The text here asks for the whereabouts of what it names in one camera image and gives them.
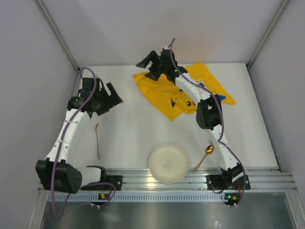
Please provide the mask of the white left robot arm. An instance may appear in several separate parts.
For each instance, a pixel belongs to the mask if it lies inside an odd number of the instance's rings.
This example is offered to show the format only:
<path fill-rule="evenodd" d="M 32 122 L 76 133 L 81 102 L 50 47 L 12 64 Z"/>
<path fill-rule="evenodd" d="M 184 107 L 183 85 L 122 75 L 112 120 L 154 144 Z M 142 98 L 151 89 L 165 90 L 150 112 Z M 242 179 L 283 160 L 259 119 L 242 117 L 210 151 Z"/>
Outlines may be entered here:
<path fill-rule="evenodd" d="M 92 115 L 100 116 L 122 102 L 111 82 L 83 78 L 82 88 L 68 101 L 54 146 L 44 160 L 36 163 L 35 170 L 45 190 L 76 194 L 79 190 L 107 190 L 106 183 L 117 186 L 121 176 L 107 175 L 102 166 L 75 168 L 71 159 Z"/>

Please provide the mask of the thin brown fork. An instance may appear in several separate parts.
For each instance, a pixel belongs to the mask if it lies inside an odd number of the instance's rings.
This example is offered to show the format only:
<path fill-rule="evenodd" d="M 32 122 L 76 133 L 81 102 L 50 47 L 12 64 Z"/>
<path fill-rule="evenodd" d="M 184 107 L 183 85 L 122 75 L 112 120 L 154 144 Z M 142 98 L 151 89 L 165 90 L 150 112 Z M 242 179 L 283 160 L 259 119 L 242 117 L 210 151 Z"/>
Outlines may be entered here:
<path fill-rule="evenodd" d="M 97 143 L 97 157 L 98 157 L 98 160 L 100 160 L 98 126 L 99 126 L 99 123 L 97 123 L 95 126 L 95 134 L 96 134 L 96 143 Z"/>

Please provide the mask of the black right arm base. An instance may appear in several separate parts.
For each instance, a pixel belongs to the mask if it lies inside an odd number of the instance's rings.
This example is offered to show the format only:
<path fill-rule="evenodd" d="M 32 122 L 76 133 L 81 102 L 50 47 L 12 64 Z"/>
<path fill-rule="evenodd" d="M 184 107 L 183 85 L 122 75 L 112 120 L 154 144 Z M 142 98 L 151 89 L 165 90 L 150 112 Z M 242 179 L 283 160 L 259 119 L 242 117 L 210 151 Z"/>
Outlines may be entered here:
<path fill-rule="evenodd" d="M 233 168 L 220 169 L 218 175 L 208 175 L 206 177 L 208 190 L 221 193 L 225 190 L 250 190 L 248 175 L 244 175 L 241 166 L 237 164 Z"/>

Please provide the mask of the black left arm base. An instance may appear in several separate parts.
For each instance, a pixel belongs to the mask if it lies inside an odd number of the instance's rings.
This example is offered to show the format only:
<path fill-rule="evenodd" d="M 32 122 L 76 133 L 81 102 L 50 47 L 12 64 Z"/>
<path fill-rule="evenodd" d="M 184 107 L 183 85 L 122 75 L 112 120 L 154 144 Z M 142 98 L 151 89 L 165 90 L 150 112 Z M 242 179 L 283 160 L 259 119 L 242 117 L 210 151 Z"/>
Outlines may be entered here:
<path fill-rule="evenodd" d="M 122 188 L 122 176 L 119 175 L 107 175 L 106 180 L 103 182 L 97 182 L 88 184 L 81 187 L 82 191 L 120 191 Z"/>

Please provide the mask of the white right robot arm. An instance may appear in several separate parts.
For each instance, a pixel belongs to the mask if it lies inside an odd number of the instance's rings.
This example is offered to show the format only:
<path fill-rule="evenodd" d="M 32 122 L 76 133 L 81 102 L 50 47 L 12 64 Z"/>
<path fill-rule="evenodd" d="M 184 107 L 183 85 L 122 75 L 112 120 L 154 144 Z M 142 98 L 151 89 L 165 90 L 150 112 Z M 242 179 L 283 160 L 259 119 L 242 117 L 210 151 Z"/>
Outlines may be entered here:
<path fill-rule="evenodd" d="M 197 107 L 197 124 L 201 129 L 210 132 L 220 149 L 223 161 L 223 165 L 220 166 L 220 176 L 229 184 L 237 182 L 241 178 L 246 180 L 242 162 L 232 152 L 225 137 L 220 96 L 212 93 L 207 87 L 201 86 L 187 69 L 179 66 L 170 47 L 163 48 L 160 54 L 151 51 L 142 61 L 136 64 L 136 67 L 148 68 L 144 77 L 155 83 L 164 75 L 169 82 L 191 98 Z"/>

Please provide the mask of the yellow Pikachu cloth placemat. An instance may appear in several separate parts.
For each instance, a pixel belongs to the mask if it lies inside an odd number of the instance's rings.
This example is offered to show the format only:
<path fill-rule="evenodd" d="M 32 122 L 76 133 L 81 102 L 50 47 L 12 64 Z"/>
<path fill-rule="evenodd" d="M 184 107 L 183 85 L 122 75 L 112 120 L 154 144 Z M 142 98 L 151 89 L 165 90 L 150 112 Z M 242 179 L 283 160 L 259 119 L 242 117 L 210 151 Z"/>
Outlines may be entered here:
<path fill-rule="evenodd" d="M 207 66 L 202 63 L 191 64 L 186 67 L 190 76 L 197 84 L 219 95 L 222 103 L 235 105 L 234 98 L 222 87 Z M 181 89 L 161 75 L 158 81 L 145 76 L 146 72 L 138 73 L 133 79 L 145 99 L 165 115 L 170 121 L 182 113 L 191 115 L 197 111 L 194 101 Z"/>

